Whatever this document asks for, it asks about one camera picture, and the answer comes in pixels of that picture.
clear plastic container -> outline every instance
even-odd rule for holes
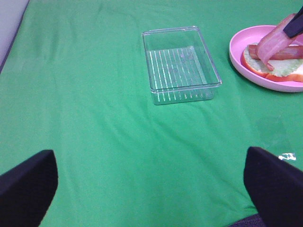
[[[142,33],[156,105],[207,100],[222,81],[198,27]]]

table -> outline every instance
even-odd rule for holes
[[[0,173],[55,151],[59,186],[42,227],[224,227],[257,213],[246,150],[295,153],[302,169],[303,94],[245,79],[229,41],[301,6],[31,0],[0,74]],[[212,100],[154,105],[141,33],[192,25],[223,84]]]

bread slice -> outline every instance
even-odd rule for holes
[[[241,64],[263,78],[274,82],[303,82],[303,59],[269,60],[269,63],[275,67],[273,71],[269,71],[260,60],[252,59],[248,47],[241,55]]]

